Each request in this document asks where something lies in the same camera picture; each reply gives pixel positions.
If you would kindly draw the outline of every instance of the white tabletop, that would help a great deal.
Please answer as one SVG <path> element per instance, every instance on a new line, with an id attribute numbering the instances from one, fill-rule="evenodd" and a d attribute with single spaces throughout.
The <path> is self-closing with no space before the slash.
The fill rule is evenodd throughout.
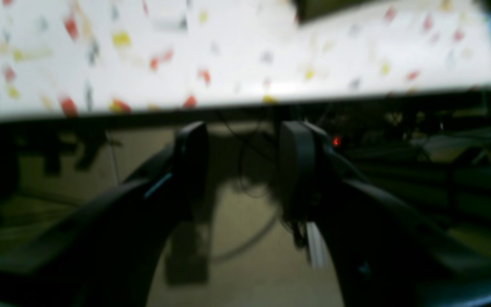
<path id="1" fill-rule="evenodd" d="M 472 0 L 0 0 L 0 122 L 491 88 Z"/>

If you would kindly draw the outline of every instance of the floor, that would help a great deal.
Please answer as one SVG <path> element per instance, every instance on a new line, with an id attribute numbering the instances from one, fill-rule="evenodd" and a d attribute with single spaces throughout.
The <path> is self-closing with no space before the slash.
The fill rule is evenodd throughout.
<path id="1" fill-rule="evenodd" d="M 261 125 L 269 131 L 269 125 Z M 242 134 L 255 130 L 257 123 L 232 124 L 231 128 Z M 118 145 L 104 146 L 89 171 L 74 168 L 81 148 L 77 155 L 61 157 L 58 176 L 45 175 L 40 156 L 20 156 L 21 193 L 0 203 L 0 254 L 33 239 L 77 206 L 117 185 L 145 159 L 171 144 L 178 130 L 108 131 Z M 210 150 L 225 153 L 224 161 L 210 160 L 208 172 L 208 190 L 213 191 L 207 195 L 213 204 L 209 279 L 197 284 L 170 284 L 162 256 L 147 306 L 343 306 L 332 264 L 311 268 L 306 252 L 295 248 L 292 235 L 277 218 L 273 165 L 246 151 L 240 184 L 237 165 L 241 142 L 223 124 L 210 125 L 208 130 Z M 75 140 L 72 135 L 61 138 Z M 260 150 L 273 155 L 271 145 L 262 138 L 256 136 Z M 260 239 L 249 243 L 259 232 L 263 232 Z"/>

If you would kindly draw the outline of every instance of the red light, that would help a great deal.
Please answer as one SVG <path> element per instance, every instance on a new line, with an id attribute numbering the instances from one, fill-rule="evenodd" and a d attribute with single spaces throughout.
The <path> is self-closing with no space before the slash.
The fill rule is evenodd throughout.
<path id="1" fill-rule="evenodd" d="M 335 136 L 333 138 L 333 146 L 334 147 L 339 147 L 341 145 L 341 139 L 338 136 Z"/>

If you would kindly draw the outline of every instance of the beige floor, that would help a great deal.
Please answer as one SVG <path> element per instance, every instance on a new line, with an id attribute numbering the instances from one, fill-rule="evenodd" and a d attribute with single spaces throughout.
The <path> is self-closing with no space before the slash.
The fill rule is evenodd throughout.
<path id="1" fill-rule="evenodd" d="M 251 131 L 255 123 L 232 125 L 238 132 Z M 109 131 L 121 146 L 104 147 L 88 172 L 74 170 L 78 156 L 62 157 L 62 173 L 48 177 L 40 157 L 20 157 L 20 186 L 32 194 L 65 198 L 80 204 L 115 186 L 150 155 L 173 141 L 177 127 L 156 130 Z M 265 187 L 273 166 L 248 152 L 244 158 L 244 184 L 252 198 L 238 185 L 237 155 L 240 142 L 223 125 L 211 125 L 211 151 L 225 153 L 222 161 L 210 160 L 208 202 L 211 214 L 211 243 L 208 245 L 209 280 L 202 284 L 170 286 L 165 280 L 165 256 L 154 274 L 148 306 L 343 306 L 331 265 L 312 269 L 304 251 L 297 251 L 292 236 L 273 223 L 255 245 L 221 261 L 218 256 L 247 242 L 278 214 L 277 196 Z M 270 148 L 263 151 L 271 153 Z M 0 204 L 0 254 L 32 239 L 74 206 L 15 196 Z"/>

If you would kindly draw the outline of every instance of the confetti pattern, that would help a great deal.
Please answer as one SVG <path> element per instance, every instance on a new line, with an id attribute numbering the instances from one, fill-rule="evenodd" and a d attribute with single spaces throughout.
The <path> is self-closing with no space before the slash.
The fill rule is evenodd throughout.
<path id="1" fill-rule="evenodd" d="M 366 2 L 300 28 L 286 0 L 58 3 L 0 1 L 0 120 L 491 89 L 479 1 Z"/>

